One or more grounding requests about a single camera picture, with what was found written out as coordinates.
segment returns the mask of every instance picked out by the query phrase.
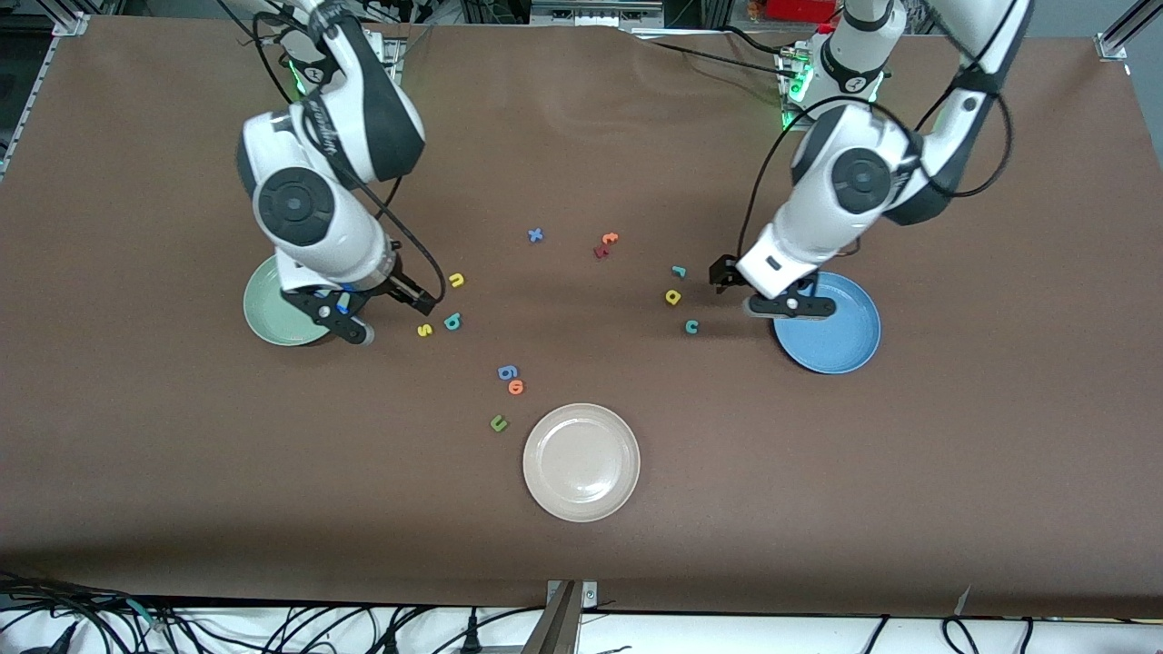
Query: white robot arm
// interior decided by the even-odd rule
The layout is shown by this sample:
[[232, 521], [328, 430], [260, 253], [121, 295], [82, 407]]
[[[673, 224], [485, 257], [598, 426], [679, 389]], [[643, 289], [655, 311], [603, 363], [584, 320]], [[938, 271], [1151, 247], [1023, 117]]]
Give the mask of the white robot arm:
[[399, 243], [351, 194], [411, 172], [423, 151], [423, 125], [343, 2], [294, 5], [343, 79], [248, 120], [238, 176], [274, 244], [284, 299], [344, 340], [368, 344], [374, 333], [356, 313], [371, 297], [392, 296], [424, 315], [437, 301], [402, 273]]
[[[930, 5], [952, 38], [973, 55], [963, 55], [935, 128], [923, 137], [877, 118], [866, 104], [887, 58], [886, 37], [878, 30], [886, 31], [892, 43], [899, 36], [897, 23], [904, 20], [904, 9], [898, 0], [849, 2], [854, 10], [884, 7], [886, 13], [877, 21], [854, 20], [846, 8], [829, 38], [813, 38], [813, 48], [823, 52], [821, 62], [834, 56], [848, 64], [843, 70], [815, 67], [804, 90], [805, 98], [826, 97], [806, 105], [808, 115], [819, 118], [792, 159], [795, 187], [745, 255], [737, 261], [725, 256], [711, 270], [712, 283], [720, 287], [750, 284], [758, 291], [744, 305], [748, 313], [826, 318], [830, 303], [805, 306], [797, 293], [801, 279], [880, 215], [898, 225], [915, 225], [948, 206], [1018, 51], [1033, 0], [932, 0]], [[863, 52], [875, 56], [859, 59], [861, 43], [870, 43]], [[856, 61], [863, 62], [859, 67], [864, 70], [849, 67]]]

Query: blue plate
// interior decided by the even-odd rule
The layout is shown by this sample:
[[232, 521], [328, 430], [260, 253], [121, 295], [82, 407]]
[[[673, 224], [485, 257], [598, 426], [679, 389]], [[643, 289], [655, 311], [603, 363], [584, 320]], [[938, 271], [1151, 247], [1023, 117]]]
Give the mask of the blue plate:
[[814, 372], [843, 375], [868, 363], [880, 344], [880, 314], [856, 282], [820, 272], [818, 296], [836, 300], [825, 320], [777, 318], [776, 340], [787, 356]]

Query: white floor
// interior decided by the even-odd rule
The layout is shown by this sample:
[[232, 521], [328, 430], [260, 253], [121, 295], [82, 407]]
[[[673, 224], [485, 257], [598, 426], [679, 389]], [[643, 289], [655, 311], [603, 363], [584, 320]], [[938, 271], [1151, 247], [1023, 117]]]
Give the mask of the white floor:
[[[300, 652], [308, 641], [337, 617], [351, 609], [333, 611], [295, 635], [285, 652]], [[481, 619], [500, 612], [481, 610]], [[323, 640], [335, 646], [335, 654], [363, 654], [383, 633], [392, 609], [376, 609], [374, 625], [358, 616], [340, 625]], [[283, 624], [286, 609], [184, 610], [181, 613], [200, 621], [222, 635], [262, 646]], [[400, 654], [429, 654], [442, 642], [464, 630], [466, 609], [440, 609], [408, 624], [398, 639]], [[6, 613], [0, 624], [10, 619]], [[521, 645], [533, 631], [540, 612], [529, 612], [498, 620], [480, 628], [485, 646]], [[0, 652], [22, 652], [48, 646], [71, 624], [71, 619], [51, 619], [37, 614], [22, 620], [0, 634]], [[877, 618], [764, 618], [702, 616], [583, 616], [578, 654], [608, 654], [629, 646], [629, 654], [858, 654], [864, 651]], [[1019, 620], [966, 620], [966, 626], [983, 654], [1016, 654], [1025, 631]], [[123, 626], [119, 630], [127, 645], [133, 638]], [[954, 642], [971, 652], [958, 632]], [[202, 638], [209, 654], [242, 654], [247, 649]], [[151, 652], [170, 652], [160, 632], [148, 638]], [[459, 642], [445, 652], [457, 652]], [[193, 653], [192, 644], [178, 637], [178, 649]], [[315, 646], [312, 651], [330, 652]], [[1163, 651], [1163, 625], [1115, 623], [1037, 621], [1027, 649], [1028, 654], [1157, 654]], [[105, 645], [92, 625], [79, 627], [70, 654], [104, 654]], [[941, 635], [941, 621], [933, 619], [891, 619], [884, 628], [875, 654], [952, 654]]]

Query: white plate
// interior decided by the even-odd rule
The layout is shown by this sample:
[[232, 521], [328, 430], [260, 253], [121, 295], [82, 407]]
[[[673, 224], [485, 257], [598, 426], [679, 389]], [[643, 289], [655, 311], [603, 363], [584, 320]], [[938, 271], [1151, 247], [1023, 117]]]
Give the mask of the white plate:
[[525, 443], [525, 483], [542, 509], [571, 523], [601, 520], [638, 483], [638, 441], [625, 420], [595, 404], [550, 411]]

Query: brown table cover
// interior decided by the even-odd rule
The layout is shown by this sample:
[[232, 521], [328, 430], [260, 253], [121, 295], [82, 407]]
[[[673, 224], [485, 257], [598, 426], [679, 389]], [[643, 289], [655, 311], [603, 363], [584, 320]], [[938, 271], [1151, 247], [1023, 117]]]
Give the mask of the brown table cover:
[[[680, 42], [765, 63], [730, 38]], [[393, 206], [468, 282], [430, 320], [371, 304], [370, 348], [263, 343], [241, 297], [271, 246], [234, 149], [281, 101], [240, 40], [97, 17], [60, 44], [0, 184], [0, 564], [264, 598], [526, 604], [585, 577], [622, 609], [947, 613], [970, 584], [975, 613], [1163, 609], [1163, 176], [1090, 42], [1023, 47], [993, 189], [828, 265], [884, 324], [830, 377], [705, 283], [778, 130], [770, 78], [605, 28], [424, 36], [405, 86], [428, 149]], [[956, 61], [905, 38], [891, 64], [912, 122]], [[966, 184], [1000, 144], [993, 116]], [[642, 452], [597, 524], [521, 475], [529, 428], [575, 401]]]

